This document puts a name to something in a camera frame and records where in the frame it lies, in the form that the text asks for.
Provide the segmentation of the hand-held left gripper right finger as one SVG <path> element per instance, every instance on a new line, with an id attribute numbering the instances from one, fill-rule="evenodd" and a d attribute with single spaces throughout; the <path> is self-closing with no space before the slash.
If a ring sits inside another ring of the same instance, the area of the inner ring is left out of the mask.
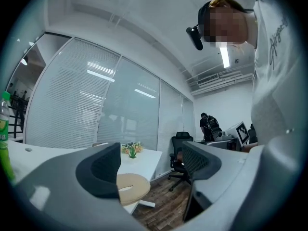
<path id="1" fill-rule="evenodd" d="M 176 231 L 257 231 L 285 204 L 300 175 L 300 135 L 272 139 L 249 153 L 185 143 L 207 165 L 192 188 Z"/>

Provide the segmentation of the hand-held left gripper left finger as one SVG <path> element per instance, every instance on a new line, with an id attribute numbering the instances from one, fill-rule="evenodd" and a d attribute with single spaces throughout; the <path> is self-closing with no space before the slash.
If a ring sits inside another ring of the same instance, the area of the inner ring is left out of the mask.
<path id="1" fill-rule="evenodd" d="M 146 231 L 120 203 L 120 164 L 119 143 L 91 147 L 43 162 L 16 190 L 52 231 Z"/>

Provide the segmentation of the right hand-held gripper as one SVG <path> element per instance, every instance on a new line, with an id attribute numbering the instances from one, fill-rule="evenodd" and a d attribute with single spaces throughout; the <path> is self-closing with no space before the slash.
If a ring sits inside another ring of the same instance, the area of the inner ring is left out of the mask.
<path id="1" fill-rule="evenodd" d="M 241 151 L 249 139 L 250 136 L 245 124 L 240 122 L 225 131 L 219 132 L 215 137 L 215 141 L 211 142 L 211 146 L 231 151 Z"/>

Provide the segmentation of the round beige woven mat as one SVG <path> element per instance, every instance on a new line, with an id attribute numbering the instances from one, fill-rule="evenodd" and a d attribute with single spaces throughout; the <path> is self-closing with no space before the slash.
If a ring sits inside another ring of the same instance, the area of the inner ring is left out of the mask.
<path id="1" fill-rule="evenodd" d="M 143 176 L 133 173 L 118 174 L 116 184 L 122 206 L 141 200 L 150 191 L 150 182 Z"/>

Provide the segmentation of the black office chair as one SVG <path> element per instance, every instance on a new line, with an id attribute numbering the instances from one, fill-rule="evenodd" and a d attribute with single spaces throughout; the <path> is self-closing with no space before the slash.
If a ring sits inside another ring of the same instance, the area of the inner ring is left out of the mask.
<path id="1" fill-rule="evenodd" d="M 190 177 L 187 170 L 185 169 L 184 164 L 178 163 L 177 161 L 177 154 L 178 152 L 182 152 L 182 148 L 184 146 L 183 143 L 185 141 L 193 141 L 193 137 L 190 136 L 189 132 L 186 131 L 177 132 L 176 135 L 171 138 L 174 151 L 169 154 L 170 167 L 173 169 L 173 172 L 180 173 L 180 175 L 169 174 L 167 178 L 168 180 L 170 180 L 171 178 L 179 179 L 169 188 L 170 192 L 172 192 L 182 182 L 187 182 L 189 185 L 191 185 Z"/>

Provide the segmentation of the green drink bottle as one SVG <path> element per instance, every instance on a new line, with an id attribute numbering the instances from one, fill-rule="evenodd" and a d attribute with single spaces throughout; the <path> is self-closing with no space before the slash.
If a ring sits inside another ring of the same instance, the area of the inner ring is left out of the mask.
<path id="1" fill-rule="evenodd" d="M 15 174 L 9 158 L 8 140 L 9 140 L 9 119 L 10 110 L 8 101 L 10 94 L 7 91 L 2 93 L 0 101 L 0 163 L 9 181 L 14 181 Z"/>

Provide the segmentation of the person's grey sweatshirt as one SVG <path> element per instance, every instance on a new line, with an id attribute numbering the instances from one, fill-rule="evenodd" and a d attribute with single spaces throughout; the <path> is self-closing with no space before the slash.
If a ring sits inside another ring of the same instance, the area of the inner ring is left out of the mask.
<path id="1" fill-rule="evenodd" d="M 295 24 L 279 0 L 255 0 L 257 49 L 251 120 L 258 144 L 308 130 L 308 61 Z"/>

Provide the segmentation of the ceiling air vent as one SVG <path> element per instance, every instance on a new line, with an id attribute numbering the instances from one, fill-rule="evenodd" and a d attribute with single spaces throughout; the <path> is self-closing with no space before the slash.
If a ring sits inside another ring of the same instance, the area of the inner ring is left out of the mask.
<path id="1" fill-rule="evenodd" d="M 198 80 L 197 81 L 197 85 L 198 86 L 205 85 L 205 84 L 207 84 L 209 82 L 216 81 L 218 79 L 219 79 L 219 74 L 214 74 L 214 75 L 205 77 L 205 78 L 203 78 L 201 80 Z"/>

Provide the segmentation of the black metal railing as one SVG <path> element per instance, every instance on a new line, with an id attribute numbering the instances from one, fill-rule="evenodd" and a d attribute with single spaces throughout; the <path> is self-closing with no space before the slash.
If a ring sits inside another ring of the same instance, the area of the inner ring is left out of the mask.
<path id="1" fill-rule="evenodd" d="M 9 112 L 9 139 L 16 142 L 23 142 L 26 102 L 19 97 L 12 96 L 9 102 Z"/>

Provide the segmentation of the ceiling light panel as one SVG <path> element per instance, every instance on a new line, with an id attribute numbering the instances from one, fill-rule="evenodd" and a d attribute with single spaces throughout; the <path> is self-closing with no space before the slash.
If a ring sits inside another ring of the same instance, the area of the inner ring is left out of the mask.
<path id="1" fill-rule="evenodd" d="M 219 48 L 224 68 L 230 67 L 229 53 L 227 46 Z"/>

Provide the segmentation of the yellow artificial flower bouquet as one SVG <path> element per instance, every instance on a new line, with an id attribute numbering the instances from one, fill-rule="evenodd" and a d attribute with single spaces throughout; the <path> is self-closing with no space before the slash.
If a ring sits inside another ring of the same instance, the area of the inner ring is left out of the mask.
<path id="1" fill-rule="evenodd" d="M 129 154 L 132 150 L 134 150 L 136 153 L 141 153 L 143 151 L 143 147 L 140 142 L 129 142 L 126 144 L 121 144 L 122 153 Z"/>

